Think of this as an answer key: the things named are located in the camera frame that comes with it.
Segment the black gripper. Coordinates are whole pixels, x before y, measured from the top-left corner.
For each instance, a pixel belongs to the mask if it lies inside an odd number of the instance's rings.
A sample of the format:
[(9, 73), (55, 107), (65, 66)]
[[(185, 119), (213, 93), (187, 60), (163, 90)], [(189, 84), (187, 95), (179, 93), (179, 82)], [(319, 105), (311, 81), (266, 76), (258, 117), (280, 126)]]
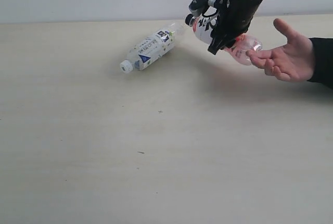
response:
[(217, 28), (211, 32), (212, 41), (208, 51), (213, 55), (216, 55), (219, 50), (232, 52), (235, 44), (244, 38), (240, 34), (247, 32), (250, 22), (262, 1), (228, 0), (227, 8), (223, 9), (218, 17)]

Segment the person's open hand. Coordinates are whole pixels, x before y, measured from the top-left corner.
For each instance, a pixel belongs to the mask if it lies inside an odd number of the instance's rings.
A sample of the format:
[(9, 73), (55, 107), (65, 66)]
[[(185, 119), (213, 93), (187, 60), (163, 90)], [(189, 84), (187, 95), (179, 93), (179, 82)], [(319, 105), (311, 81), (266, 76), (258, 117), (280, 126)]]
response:
[(286, 37), (287, 43), (269, 50), (246, 52), (251, 63), (265, 75), (284, 82), (304, 82), (312, 78), (315, 69), (313, 44), (309, 38), (294, 30), (287, 22), (276, 18), (275, 29)]

